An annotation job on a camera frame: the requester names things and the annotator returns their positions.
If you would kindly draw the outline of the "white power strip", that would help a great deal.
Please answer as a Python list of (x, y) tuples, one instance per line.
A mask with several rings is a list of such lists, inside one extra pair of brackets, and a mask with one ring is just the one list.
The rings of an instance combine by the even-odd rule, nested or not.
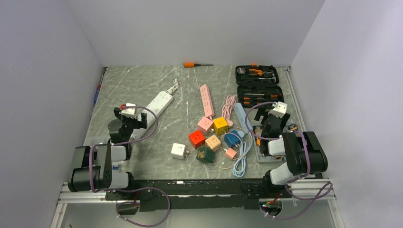
[[(146, 108), (151, 110), (156, 117), (159, 117), (172, 101), (172, 95), (166, 93), (165, 91), (161, 91)], [(155, 117), (149, 111), (143, 110), (143, 113), (147, 114), (147, 128), (134, 129), (131, 135), (131, 138), (134, 140), (140, 139), (155, 122)]]

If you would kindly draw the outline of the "light blue power strip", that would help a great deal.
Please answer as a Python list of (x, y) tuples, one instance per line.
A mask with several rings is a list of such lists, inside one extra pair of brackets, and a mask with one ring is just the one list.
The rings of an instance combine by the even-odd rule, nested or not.
[(234, 111), (238, 118), (238, 121), (241, 125), (241, 128), (245, 130), (250, 136), (256, 139), (256, 136), (251, 132), (253, 129), (249, 119), (247, 118), (247, 114), (249, 114), (249, 110), (245, 111), (245, 108), (242, 106), (241, 103), (235, 103)]

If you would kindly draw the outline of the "light blue round plug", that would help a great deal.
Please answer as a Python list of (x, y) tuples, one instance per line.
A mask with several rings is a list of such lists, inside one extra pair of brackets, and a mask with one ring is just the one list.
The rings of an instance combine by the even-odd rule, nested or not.
[(245, 132), (243, 130), (237, 131), (238, 136), (243, 139), (245, 137)]

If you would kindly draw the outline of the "dark blue cube socket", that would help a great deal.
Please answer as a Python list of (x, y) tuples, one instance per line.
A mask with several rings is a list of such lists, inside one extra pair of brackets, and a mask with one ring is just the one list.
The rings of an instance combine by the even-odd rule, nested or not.
[(224, 135), (224, 141), (230, 148), (238, 147), (241, 144), (241, 140), (236, 130), (231, 130)]

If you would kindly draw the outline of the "yellow cube socket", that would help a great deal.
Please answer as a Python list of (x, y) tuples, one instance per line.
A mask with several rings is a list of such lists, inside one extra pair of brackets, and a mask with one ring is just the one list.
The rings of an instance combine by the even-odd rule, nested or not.
[(213, 129), (217, 135), (222, 135), (229, 131), (229, 124), (224, 117), (219, 117), (213, 120)]

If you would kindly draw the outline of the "white cube socket tiger print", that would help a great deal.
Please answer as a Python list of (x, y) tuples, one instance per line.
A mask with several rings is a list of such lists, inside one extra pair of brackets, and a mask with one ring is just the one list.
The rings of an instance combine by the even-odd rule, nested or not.
[(186, 145), (180, 143), (173, 143), (171, 149), (171, 157), (174, 159), (183, 160), (185, 157)]

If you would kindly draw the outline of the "salmon usb charger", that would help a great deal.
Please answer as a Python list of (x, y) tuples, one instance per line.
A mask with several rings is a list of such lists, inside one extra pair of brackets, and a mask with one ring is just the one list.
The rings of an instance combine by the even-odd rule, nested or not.
[(234, 149), (232, 149), (232, 148), (228, 148), (228, 149), (225, 151), (225, 156), (226, 156), (227, 158), (231, 159), (231, 160), (234, 159), (236, 155), (237, 155), (237, 152), (236, 152)]

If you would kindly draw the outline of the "pink power strip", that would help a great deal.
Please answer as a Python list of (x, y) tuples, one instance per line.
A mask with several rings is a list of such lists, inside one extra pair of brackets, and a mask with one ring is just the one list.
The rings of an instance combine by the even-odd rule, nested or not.
[(204, 116), (209, 118), (210, 120), (213, 119), (215, 112), (212, 104), (212, 99), (211, 99), (211, 94), (209, 91), (209, 87), (204, 84), (200, 87), (200, 93), (201, 93), (201, 100), (202, 100), (202, 106), (204, 110)]

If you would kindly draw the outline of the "beige cube socket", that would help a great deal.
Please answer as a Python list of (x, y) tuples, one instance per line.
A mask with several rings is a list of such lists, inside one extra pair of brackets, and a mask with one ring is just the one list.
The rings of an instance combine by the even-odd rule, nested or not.
[(205, 145), (212, 151), (216, 151), (221, 147), (221, 141), (216, 135), (212, 135), (205, 140)]

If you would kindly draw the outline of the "red cube socket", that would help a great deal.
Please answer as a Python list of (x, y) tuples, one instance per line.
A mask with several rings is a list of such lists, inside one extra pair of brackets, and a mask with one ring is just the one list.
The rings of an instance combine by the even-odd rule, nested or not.
[(200, 130), (192, 132), (188, 137), (194, 149), (198, 149), (205, 144), (206, 138)]

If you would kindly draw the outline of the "pink cube socket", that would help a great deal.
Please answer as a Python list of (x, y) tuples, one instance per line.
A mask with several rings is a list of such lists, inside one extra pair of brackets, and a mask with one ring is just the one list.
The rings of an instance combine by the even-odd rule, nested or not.
[(198, 123), (197, 123), (197, 130), (199, 130), (203, 134), (208, 134), (213, 126), (213, 121), (207, 117), (203, 117)]

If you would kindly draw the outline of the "green cube socket lion print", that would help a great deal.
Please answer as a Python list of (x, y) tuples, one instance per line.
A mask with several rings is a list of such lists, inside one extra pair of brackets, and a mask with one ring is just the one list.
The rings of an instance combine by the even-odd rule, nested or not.
[(196, 159), (202, 163), (213, 163), (215, 153), (208, 147), (199, 147)]

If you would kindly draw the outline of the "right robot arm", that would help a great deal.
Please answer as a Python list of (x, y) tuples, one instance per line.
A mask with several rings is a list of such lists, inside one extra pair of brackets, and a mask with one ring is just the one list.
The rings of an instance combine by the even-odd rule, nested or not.
[(284, 131), (290, 114), (275, 108), (259, 108), (255, 120), (261, 127), (254, 127), (258, 151), (264, 157), (284, 157), (285, 162), (265, 174), (262, 192), (274, 197), (284, 185), (294, 179), (323, 173), (328, 169), (325, 152), (314, 132), (299, 132), (298, 128)]

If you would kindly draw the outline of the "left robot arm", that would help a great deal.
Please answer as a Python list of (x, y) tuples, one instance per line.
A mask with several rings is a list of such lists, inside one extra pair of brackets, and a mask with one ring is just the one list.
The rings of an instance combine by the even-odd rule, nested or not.
[(135, 129), (148, 127), (147, 113), (138, 112), (137, 106), (127, 103), (114, 108), (114, 114), (115, 119), (107, 125), (107, 142), (75, 148), (67, 181), (71, 192), (118, 189), (118, 194), (126, 200), (136, 195), (132, 174), (114, 170), (113, 163), (131, 157), (129, 140)]

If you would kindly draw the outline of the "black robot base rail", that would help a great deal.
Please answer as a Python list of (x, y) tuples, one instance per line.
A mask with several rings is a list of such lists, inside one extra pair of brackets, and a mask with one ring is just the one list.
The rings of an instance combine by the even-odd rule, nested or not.
[(107, 201), (135, 201), (140, 212), (171, 209), (259, 209), (267, 201), (289, 199), (285, 186), (261, 179), (136, 180), (138, 193), (111, 191)]

